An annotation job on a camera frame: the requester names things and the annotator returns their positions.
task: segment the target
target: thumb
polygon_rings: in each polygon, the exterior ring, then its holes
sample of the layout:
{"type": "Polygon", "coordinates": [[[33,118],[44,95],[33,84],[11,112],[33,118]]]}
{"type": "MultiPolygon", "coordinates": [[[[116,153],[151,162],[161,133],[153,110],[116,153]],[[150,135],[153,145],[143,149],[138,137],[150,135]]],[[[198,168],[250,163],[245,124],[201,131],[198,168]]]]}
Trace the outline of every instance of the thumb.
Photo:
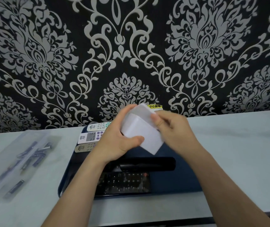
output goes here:
{"type": "Polygon", "coordinates": [[[159,115],[151,114],[151,119],[154,122],[154,124],[158,127],[161,134],[167,133],[171,130],[169,125],[162,118],[160,118],[159,115]]]}
{"type": "Polygon", "coordinates": [[[134,136],[132,138],[126,138],[122,142],[121,149],[127,152],[129,149],[140,146],[140,144],[143,143],[143,141],[144,141],[143,136],[134,136]]]}

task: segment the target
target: person's right hand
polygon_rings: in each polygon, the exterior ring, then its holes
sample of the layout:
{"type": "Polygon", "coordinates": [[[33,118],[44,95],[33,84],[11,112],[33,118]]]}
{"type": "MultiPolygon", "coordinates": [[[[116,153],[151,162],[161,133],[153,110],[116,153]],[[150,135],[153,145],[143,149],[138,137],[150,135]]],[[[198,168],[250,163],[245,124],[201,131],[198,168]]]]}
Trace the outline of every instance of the person's right hand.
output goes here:
{"type": "Polygon", "coordinates": [[[185,116],[159,110],[151,115],[165,143],[179,155],[201,148],[185,116]]]}

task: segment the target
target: yellow warning sticker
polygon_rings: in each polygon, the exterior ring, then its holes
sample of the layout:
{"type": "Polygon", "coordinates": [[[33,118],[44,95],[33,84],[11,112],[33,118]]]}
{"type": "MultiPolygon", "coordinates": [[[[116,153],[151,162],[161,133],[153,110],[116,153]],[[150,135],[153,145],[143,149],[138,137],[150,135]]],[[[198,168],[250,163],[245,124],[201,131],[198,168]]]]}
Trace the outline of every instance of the yellow warning sticker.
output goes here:
{"type": "Polygon", "coordinates": [[[151,108],[151,109],[159,109],[159,108],[162,108],[162,105],[159,105],[159,104],[149,104],[148,107],[151,108]]]}

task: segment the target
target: damask wallpaper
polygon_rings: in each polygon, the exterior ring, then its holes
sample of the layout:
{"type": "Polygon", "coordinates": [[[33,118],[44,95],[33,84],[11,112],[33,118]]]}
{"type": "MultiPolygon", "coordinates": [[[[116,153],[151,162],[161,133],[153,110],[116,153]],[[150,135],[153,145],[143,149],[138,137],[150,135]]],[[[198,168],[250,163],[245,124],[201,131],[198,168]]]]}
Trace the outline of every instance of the damask wallpaper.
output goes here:
{"type": "Polygon", "coordinates": [[[0,0],[0,132],[270,110],[270,0],[0,0]]]}

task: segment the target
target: white tabletop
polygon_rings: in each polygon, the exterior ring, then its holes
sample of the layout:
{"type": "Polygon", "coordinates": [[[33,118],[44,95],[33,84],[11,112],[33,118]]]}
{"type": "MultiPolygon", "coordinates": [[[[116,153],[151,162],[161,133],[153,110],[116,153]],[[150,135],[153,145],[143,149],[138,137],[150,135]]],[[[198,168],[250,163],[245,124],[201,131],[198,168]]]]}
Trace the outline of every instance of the white tabletop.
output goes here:
{"type": "MultiPolygon", "coordinates": [[[[234,182],[270,212],[270,111],[189,118],[202,145],[234,182]]],[[[82,127],[52,129],[57,146],[10,203],[0,226],[40,226],[58,200],[57,188],[82,127]]],[[[20,132],[1,133],[0,151],[20,132]]],[[[210,217],[202,192],[94,201],[90,226],[210,217]]]]}

